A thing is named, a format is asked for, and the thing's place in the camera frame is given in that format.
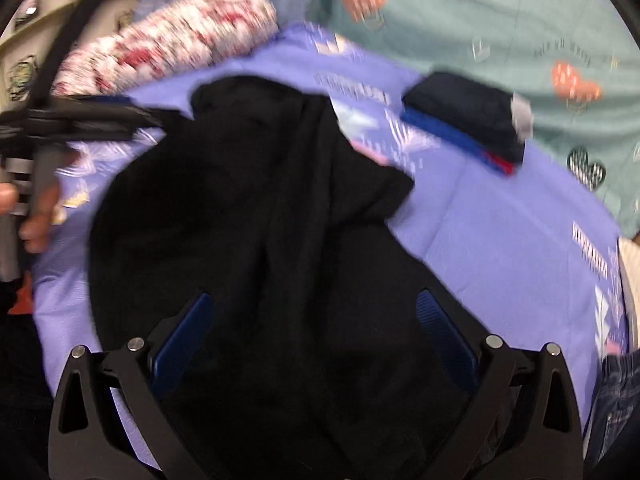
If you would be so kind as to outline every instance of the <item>human hand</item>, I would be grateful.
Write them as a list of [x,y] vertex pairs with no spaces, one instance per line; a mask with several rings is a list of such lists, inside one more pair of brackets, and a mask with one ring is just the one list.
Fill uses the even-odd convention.
[[[72,151],[65,153],[64,166],[74,164],[79,153]],[[18,202],[18,190],[14,184],[0,184],[0,216],[9,214]],[[24,248],[28,253],[39,254],[49,243],[49,231],[56,204],[60,200],[60,183],[54,180],[38,197],[34,211],[30,213],[20,227],[18,235],[24,241]]]

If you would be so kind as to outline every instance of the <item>jeans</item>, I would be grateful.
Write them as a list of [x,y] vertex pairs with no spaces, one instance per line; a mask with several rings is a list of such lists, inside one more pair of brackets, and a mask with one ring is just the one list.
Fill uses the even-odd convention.
[[585,472],[604,456],[639,403],[640,350],[624,356],[607,356],[591,413],[593,425],[584,460]]

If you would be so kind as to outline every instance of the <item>blue gripper pad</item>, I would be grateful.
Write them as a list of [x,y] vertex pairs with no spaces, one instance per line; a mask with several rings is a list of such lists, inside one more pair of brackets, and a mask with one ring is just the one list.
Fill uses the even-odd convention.
[[150,389],[160,399],[175,390],[214,319],[214,304],[208,294],[201,294],[187,309],[150,364]]
[[418,294],[415,313],[423,330],[429,335],[447,375],[457,387],[474,394],[478,389],[478,359],[427,289]]

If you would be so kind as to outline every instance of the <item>wall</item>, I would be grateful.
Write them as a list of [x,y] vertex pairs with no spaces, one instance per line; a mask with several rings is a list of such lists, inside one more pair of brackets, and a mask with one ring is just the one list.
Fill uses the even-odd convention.
[[[40,16],[49,14],[55,9],[65,6],[74,0],[41,0]],[[91,23],[85,29],[81,41],[89,41],[98,36],[112,34],[116,28],[116,16],[123,10],[131,9],[135,5],[135,0],[110,0],[98,11]],[[55,37],[58,29],[65,19],[61,14],[52,20],[43,20],[33,27],[24,27],[24,31],[19,33],[15,41],[9,42],[6,48],[1,45],[14,34],[14,20],[11,21],[7,29],[0,36],[0,107],[5,108],[8,103],[6,88],[8,88],[8,72],[10,68],[20,59],[26,56],[35,55],[38,63],[41,64],[47,53],[49,45]]]

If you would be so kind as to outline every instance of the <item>black heart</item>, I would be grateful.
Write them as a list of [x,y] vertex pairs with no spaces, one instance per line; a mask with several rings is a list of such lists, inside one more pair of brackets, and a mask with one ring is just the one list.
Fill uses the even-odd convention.
[[566,159],[566,165],[589,191],[598,189],[607,175],[607,170],[601,162],[592,162],[589,164],[589,153],[581,146],[574,148],[571,153],[569,153]]

